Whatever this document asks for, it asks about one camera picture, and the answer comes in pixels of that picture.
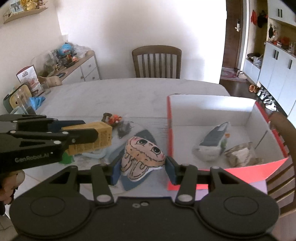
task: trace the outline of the marble tabletop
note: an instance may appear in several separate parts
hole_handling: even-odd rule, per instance
[[[177,79],[134,78],[97,80],[57,86],[51,89],[37,114],[59,120],[84,120],[86,123],[100,121],[103,113],[119,114],[149,130],[157,145],[167,153],[167,104],[168,95],[202,94],[229,96],[226,89],[218,84]],[[90,168],[100,160],[75,157],[73,163],[79,169]],[[65,168],[55,163],[25,170],[26,180],[19,187],[20,195],[37,183]],[[164,169],[153,171],[138,187],[118,194],[118,196],[176,196],[176,191],[167,190],[168,177]],[[265,181],[253,183],[266,192]],[[81,185],[80,192],[93,199],[91,185]],[[207,194],[207,190],[197,190],[196,200]]]

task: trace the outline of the wooden chair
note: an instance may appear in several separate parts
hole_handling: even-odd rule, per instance
[[[133,56],[133,63],[135,65],[136,77],[140,78],[140,66],[138,62],[138,56],[142,55],[142,70],[143,76],[146,78],[146,65],[145,65],[145,55],[147,54],[148,59],[148,76],[151,78],[152,70],[151,70],[151,61],[150,61],[150,54],[153,54],[153,71],[154,71],[154,78],[157,78],[157,62],[159,65],[159,77],[163,78],[163,57],[164,54],[164,77],[168,78],[168,54],[170,54],[170,77],[173,78],[173,55],[177,56],[177,65],[176,65],[176,79],[180,79],[180,72],[181,72],[181,56],[182,51],[178,48],[172,46],[165,46],[165,45],[151,45],[151,46],[143,46],[137,48],[132,51]],[[156,54],[159,54],[159,60],[156,59]]]
[[[291,199],[295,193],[295,173],[296,173],[296,129],[292,123],[280,112],[274,112],[269,117],[271,128],[275,128],[283,138],[284,146],[289,149],[290,158],[286,161],[281,169],[272,175],[266,182],[269,189],[268,194],[276,196],[274,199],[277,203],[283,203],[280,208],[280,217],[284,217],[296,211],[296,195],[292,202],[285,202],[284,199]]]

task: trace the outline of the clear plastic container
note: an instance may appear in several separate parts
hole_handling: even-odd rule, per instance
[[[30,100],[27,98],[25,93],[23,93],[21,90],[18,90],[15,95],[17,104],[20,108],[24,111],[24,113],[28,115],[36,115],[35,110],[33,109]]]

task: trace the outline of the open box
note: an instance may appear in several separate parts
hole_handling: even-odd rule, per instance
[[[167,98],[168,102],[168,155],[178,164],[192,164],[199,169],[219,166],[247,183],[267,179],[286,160],[287,153],[276,131],[269,128],[268,116],[253,99],[232,96],[180,95]],[[228,150],[236,145],[252,142],[255,157],[263,158],[263,164],[230,167],[225,155],[215,161],[202,161],[192,149],[215,127],[226,121],[230,137]],[[197,185],[206,189],[207,185]],[[171,183],[168,190],[178,190]]]

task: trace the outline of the drawer handle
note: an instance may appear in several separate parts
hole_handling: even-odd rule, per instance
[[[291,69],[291,67],[292,67],[292,62],[293,62],[293,60],[290,59],[289,69]]]

